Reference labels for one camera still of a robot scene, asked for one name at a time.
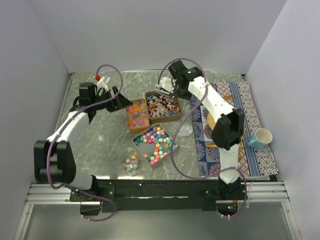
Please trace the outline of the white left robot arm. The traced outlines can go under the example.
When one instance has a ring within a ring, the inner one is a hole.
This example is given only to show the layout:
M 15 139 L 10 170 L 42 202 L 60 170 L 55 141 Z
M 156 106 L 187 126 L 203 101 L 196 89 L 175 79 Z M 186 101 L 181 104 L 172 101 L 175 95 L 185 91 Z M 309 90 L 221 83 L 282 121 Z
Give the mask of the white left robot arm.
M 57 131 L 45 140 L 38 140 L 33 147 L 34 177 L 38 184 L 59 183 L 81 190 L 88 201 L 100 194 L 97 178 L 77 169 L 72 145 L 92 122 L 97 111 L 112 113 L 131 107 L 116 86 L 111 90 L 105 83 L 84 82 L 79 85 L 67 119 Z

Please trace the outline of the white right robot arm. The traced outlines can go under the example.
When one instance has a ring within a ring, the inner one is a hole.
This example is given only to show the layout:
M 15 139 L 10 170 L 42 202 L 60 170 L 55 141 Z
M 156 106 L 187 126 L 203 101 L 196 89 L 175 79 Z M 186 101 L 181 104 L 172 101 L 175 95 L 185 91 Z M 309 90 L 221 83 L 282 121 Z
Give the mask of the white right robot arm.
M 224 182 L 219 186 L 219 194 L 224 199 L 231 199 L 237 192 L 233 184 L 240 177 L 238 170 L 238 152 L 244 134 L 244 111 L 235 108 L 221 97 L 206 78 L 202 67 L 195 61 L 196 68 L 187 69 L 182 63 L 183 58 L 170 61 L 166 67 L 172 77 L 178 81 L 177 90 L 188 91 L 199 102 L 192 108 L 193 113 L 199 105 L 203 105 L 211 114 L 215 123 L 212 140 L 218 146 L 220 156 L 219 179 Z

